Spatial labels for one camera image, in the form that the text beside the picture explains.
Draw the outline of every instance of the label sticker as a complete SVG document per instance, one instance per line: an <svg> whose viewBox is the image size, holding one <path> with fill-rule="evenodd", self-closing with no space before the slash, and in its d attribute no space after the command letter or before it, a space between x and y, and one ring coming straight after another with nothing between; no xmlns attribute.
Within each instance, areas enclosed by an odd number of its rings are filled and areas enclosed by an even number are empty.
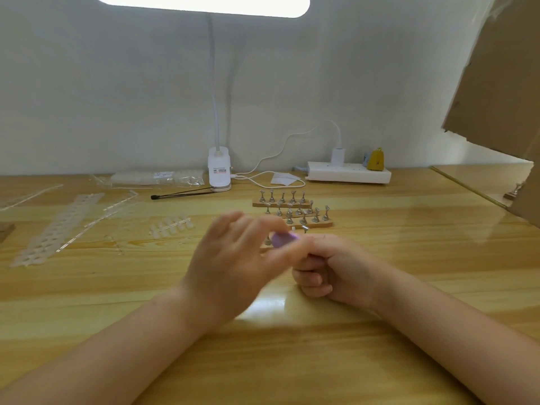
<svg viewBox="0 0 540 405"><path fill-rule="evenodd" d="M158 172L154 173L154 179L163 179L164 177L172 177L173 172Z"/></svg>

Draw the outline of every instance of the white paper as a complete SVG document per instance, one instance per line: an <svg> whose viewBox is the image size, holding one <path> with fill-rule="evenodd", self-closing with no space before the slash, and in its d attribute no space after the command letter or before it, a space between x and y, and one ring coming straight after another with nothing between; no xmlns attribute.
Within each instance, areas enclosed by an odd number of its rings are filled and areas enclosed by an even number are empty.
<svg viewBox="0 0 540 405"><path fill-rule="evenodd" d="M172 177L173 172L158 172L154 173L154 179L164 179L165 177Z"/></svg>
<svg viewBox="0 0 540 405"><path fill-rule="evenodd" d="M298 178L294 175L291 175L290 173L274 173L274 177L272 178L272 184L290 186L297 180Z"/></svg>

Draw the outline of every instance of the hand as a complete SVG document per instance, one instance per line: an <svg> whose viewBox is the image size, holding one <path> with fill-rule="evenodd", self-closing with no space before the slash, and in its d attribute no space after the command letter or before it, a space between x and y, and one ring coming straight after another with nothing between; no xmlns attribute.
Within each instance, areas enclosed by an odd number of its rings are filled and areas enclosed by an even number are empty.
<svg viewBox="0 0 540 405"><path fill-rule="evenodd" d="M270 280L307 257L311 238L261 255L260 246L272 231L287 233L287 224L277 216L256 219L240 211L212 223L179 284L191 324L205 333L233 320Z"/></svg>
<svg viewBox="0 0 540 405"><path fill-rule="evenodd" d="M312 298L329 299L376 311L378 286L395 270L380 258L347 238L308 234L313 239L310 255L294 266L293 278Z"/></svg>

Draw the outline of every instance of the purple nail file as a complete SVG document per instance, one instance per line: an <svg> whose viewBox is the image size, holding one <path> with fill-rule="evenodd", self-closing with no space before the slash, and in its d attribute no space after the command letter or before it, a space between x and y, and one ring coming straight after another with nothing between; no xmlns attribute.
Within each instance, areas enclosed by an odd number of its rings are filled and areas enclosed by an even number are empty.
<svg viewBox="0 0 540 405"><path fill-rule="evenodd" d="M290 242L294 240L298 240L299 237L296 234L289 233L275 233L272 236L272 245L275 248L283 247L284 245L288 245Z"/></svg>

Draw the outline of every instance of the white wall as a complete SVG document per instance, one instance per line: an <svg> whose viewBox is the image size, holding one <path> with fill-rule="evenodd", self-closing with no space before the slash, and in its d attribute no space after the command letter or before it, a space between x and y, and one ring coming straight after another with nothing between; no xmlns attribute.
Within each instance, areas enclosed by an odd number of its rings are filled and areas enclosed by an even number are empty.
<svg viewBox="0 0 540 405"><path fill-rule="evenodd" d="M328 117L347 161L511 161L440 126L492 0L312 0L296 20L219 15L222 144L237 172ZM213 118L202 14L0 0L0 174L204 166ZM327 160L324 123L262 168Z"/></svg>

